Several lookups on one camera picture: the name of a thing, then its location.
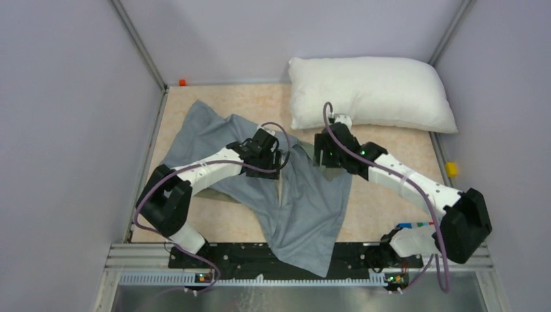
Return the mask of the grey-blue and beige pillowcase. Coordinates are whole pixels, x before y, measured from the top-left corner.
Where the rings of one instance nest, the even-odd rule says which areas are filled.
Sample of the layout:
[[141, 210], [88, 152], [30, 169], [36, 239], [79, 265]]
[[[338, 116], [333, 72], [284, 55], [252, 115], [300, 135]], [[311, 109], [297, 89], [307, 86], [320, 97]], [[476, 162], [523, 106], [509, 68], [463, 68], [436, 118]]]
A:
[[[252, 137], [256, 130], [256, 123], [236, 114], [223, 118], [197, 100], [163, 164], [176, 167], [199, 161], [231, 142]], [[327, 180], [296, 137], [281, 132], [276, 137], [281, 150], [290, 156], [280, 175], [282, 192], [271, 179], [244, 175], [223, 179], [211, 188], [255, 213], [268, 245], [280, 261], [324, 278], [346, 215], [352, 176], [342, 172]]]

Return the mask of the white pillow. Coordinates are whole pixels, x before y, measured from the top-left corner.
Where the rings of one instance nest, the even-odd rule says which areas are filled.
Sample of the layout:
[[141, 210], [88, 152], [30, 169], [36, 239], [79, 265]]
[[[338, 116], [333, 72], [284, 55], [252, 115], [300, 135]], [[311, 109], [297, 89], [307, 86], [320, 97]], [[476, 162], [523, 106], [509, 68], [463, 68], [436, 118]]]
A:
[[436, 69], [400, 57], [310, 58], [288, 62], [293, 129], [324, 124], [330, 102], [354, 124], [457, 133], [446, 91]]

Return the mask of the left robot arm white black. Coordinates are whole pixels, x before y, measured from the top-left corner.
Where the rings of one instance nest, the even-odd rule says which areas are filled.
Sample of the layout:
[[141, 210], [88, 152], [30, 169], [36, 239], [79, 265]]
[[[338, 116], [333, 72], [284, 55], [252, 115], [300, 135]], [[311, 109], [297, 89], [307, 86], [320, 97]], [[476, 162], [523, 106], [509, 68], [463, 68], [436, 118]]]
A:
[[207, 241], [187, 221], [192, 197], [229, 177], [277, 179], [281, 156], [275, 132], [259, 126], [251, 138], [229, 143], [199, 161], [173, 168], [162, 164], [138, 198], [135, 216], [145, 218], [150, 230], [182, 248], [190, 267], [204, 267], [209, 258]]

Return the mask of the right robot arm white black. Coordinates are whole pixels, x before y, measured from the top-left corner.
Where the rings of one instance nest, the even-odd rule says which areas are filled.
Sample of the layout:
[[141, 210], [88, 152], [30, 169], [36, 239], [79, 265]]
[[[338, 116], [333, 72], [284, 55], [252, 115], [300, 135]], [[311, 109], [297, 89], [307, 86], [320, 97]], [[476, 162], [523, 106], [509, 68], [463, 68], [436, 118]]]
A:
[[430, 226], [394, 229], [382, 237], [388, 246], [382, 248], [381, 260], [390, 268], [398, 268], [417, 254], [441, 254], [453, 263], [465, 264], [492, 231], [481, 192], [447, 187], [407, 167], [374, 142], [360, 144], [342, 122], [315, 134], [314, 163], [342, 168], [386, 187], [432, 217]]

